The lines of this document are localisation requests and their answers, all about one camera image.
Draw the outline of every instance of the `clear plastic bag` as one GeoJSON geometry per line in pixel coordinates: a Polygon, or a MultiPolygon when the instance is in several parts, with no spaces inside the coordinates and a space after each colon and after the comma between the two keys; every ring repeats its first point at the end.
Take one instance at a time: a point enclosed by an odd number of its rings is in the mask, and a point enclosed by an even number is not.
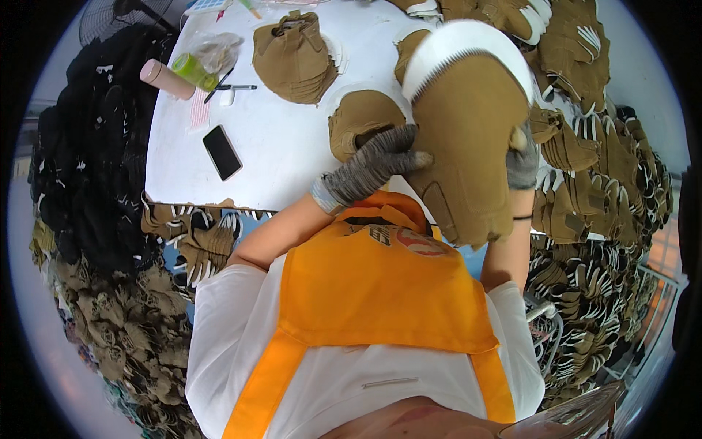
{"type": "Polygon", "coordinates": [[[195,32],[187,51],[200,61],[208,73],[218,74],[234,67],[243,41],[239,35],[231,32],[195,32]]]}

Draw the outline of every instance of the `human hand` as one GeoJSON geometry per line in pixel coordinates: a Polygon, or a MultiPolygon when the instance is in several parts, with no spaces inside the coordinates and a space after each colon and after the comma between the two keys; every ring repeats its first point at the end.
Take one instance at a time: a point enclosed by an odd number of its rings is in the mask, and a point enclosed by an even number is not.
{"type": "Polygon", "coordinates": [[[417,126],[410,124],[375,135],[339,169],[322,176],[324,187],[348,207],[370,197],[391,176],[430,166],[433,155],[409,150],[416,134],[417,126]]]}
{"type": "Polygon", "coordinates": [[[529,120],[524,122],[510,139],[510,149],[507,151],[507,183],[510,189],[532,189],[536,185],[538,171],[538,146],[531,136],[529,120]]]}

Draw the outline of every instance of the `black pen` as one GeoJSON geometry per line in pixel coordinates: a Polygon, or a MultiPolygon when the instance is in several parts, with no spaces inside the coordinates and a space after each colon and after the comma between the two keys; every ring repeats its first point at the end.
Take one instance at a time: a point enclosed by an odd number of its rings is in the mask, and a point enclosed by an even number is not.
{"type": "Polygon", "coordinates": [[[217,85],[215,85],[215,88],[207,95],[207,97],[205,98],[205,102],[203,102],[203,103],[207,104],[210,101],[210,99],[212,99],[212,96],[214,96],[217,89],[222,86],[222,83],[224,82],[224,80],[229,77],[229,73],[231,73],[232,70],[234,70],[234,66],[232,66],[232,68],[229,69],[229,72],[224,73],[224,76],[222,77],[222,79],[220,79],[220,81],[217,83],[217,85]]]}

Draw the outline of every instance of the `wall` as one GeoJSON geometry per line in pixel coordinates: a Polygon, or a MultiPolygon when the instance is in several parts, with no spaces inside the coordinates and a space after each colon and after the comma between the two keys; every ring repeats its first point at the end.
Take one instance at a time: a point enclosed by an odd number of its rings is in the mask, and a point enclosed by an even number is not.
{"type": "Polygon", "coordinates": [[[607,95],[636,110],[651,147],[682,173],[690,163],[682,108],[660,55],[619,0],[599,0],[597,17],[611,41],[607,95]]]}

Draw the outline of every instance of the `printed logo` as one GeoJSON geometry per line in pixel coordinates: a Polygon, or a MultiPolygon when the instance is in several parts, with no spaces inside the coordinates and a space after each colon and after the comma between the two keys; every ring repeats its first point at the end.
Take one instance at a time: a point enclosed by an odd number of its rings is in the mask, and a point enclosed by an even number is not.
{"type": "Polygon", "coordinates": [[[442,256],[448,253],[439,242],[409,229],[398,228],[395,232],[395,239],[407,247],[409,251],[421,256],[442,256]]]}

